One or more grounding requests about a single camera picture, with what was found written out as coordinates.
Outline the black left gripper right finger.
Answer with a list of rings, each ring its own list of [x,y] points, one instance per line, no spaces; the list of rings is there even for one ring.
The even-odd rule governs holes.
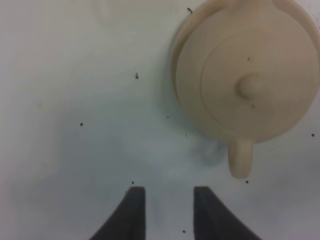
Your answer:
[[[207,186],[193,190],[193,232],[196,240],[259,240]]]

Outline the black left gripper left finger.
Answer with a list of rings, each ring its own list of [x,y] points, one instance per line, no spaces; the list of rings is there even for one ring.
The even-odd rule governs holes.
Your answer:
[[[146,238],[146,190],[131,187],[92,240],[144,240]]]

